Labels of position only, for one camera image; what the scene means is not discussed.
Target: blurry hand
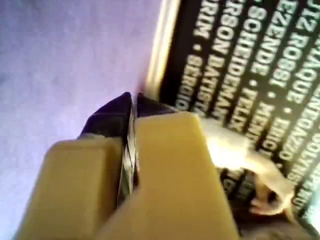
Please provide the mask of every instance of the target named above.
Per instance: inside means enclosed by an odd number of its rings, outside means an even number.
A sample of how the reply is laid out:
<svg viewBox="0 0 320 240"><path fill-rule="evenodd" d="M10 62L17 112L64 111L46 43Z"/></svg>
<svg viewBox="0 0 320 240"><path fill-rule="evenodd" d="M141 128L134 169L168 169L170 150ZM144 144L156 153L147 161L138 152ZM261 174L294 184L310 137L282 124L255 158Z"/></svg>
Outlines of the blurry hand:
<svg viewBox="0 0 320 240"><path fill-rule="evenodd" d="M276 167L258 174L255 181L256 198L251 201L250 211L259 215L276 215L291 207L294 186ZM271 192L275 192L276 200L269 202Z"/></svg>

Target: beige plastic object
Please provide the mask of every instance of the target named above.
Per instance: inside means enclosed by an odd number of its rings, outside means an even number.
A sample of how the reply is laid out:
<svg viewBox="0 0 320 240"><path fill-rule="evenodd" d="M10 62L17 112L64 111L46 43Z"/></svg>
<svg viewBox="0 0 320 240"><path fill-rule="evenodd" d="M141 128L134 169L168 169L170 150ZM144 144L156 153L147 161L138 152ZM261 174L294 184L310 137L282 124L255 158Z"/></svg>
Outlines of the beige plastic object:
<svg viewBox="0 0 320 240"><path fill-rule="evenodd" d="M121 159L120 138L55 144L15 239L93 239L116 209Z"/></svg>
<svg viewBox="0 0 320 240"><path fill-rule="evenodd" d="M140 118L135 132L139 189L97 239L239 239L198 118L188 112Z"/></svg>

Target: lavender wall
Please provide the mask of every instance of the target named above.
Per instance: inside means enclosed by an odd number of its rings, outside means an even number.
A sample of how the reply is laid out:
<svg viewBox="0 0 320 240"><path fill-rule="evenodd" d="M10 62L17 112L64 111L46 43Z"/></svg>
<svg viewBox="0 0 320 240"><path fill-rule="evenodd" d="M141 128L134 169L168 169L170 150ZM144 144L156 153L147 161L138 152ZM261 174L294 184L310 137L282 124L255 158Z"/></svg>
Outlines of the lavender wall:
<svg viewBox="0 0 320 240"><path fill-rule="evenodd" d="M0 239L11 239L43 155L143 80L160 0L0 0Z"/></svg>

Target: black poster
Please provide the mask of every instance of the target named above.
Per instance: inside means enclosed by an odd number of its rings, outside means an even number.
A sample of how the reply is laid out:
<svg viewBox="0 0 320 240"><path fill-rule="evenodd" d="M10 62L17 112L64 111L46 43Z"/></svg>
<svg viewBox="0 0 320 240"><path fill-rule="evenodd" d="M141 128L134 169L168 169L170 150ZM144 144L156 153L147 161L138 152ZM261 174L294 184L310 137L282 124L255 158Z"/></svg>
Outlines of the black poster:
<svg viewBox="0 0 320 240"><path fill-rule="evenodd" d="M247 136L295 185L294 212L309 221L320 183L319 22L319 0L182 0L159 93ZM250 173L222 182L230 199L253 197Z"/></svg>

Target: finger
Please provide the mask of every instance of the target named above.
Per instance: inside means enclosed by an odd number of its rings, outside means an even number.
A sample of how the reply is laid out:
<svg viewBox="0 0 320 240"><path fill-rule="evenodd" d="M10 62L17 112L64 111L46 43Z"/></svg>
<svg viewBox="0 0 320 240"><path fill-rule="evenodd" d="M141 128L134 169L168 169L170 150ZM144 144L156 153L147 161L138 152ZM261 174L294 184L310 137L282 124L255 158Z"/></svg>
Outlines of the finger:
<svg viewBox="0 0 320 240"><path fill-rule="evenodd" d="M261 202L268 202L271 190L264 184L264 182L257 175L254 178L254 183L256 197Z"/></svg>
<svg viewBox="0 0 320 240"><path fill-rule="evenodd" d="M260 207L257 207L257 206L252 207L250 211L258 215L272 216L272 215L277 215L282 213L284 209L285 208L282 203L273 202L272 204L260 205Z"/></svg>
<svg viewBox="0 0 320 240"><path fill-rule="evenodd" d="M251 204L252 206L257 207L257 208L265 208L266 205L269 205L267 202L261 201L260 199L258 199L258 198L256 198L256 197L255 197L254 199L252 199L252 201L250 202L250 204Z"/></svg>

